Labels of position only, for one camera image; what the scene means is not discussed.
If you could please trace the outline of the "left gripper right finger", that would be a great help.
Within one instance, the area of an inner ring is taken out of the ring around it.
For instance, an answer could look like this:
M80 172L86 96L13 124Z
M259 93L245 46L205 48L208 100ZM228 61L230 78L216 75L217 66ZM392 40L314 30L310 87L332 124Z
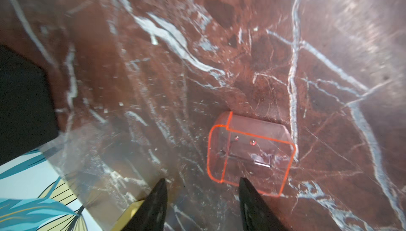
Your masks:
M244 231L287 230L247 178L240 178L239 199Z

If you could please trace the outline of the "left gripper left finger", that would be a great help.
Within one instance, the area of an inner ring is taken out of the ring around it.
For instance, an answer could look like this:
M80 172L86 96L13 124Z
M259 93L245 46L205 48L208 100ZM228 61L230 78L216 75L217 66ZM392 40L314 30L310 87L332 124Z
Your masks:
M167 205L167 184L165 178L161 178L122 230L163 231Z

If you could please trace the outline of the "yellow pencil sharpener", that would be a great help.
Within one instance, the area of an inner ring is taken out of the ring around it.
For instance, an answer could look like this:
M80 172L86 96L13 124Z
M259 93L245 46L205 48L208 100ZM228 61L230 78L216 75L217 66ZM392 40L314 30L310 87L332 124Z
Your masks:
M121 231L132 219L132 217L139 210L140 206L144 203L144 200L136 201L129 205L129 207L124 211L124 213L119 217L119 219L114 224L111 231Z

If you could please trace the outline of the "clear pink tray back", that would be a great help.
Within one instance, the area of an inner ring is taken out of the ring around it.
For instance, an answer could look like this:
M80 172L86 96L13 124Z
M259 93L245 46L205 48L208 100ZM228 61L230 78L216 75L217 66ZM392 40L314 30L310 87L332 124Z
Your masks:
M280 197L296 152L284 125L223 112L208 135L207 174L233 186L246 178L260 194Z

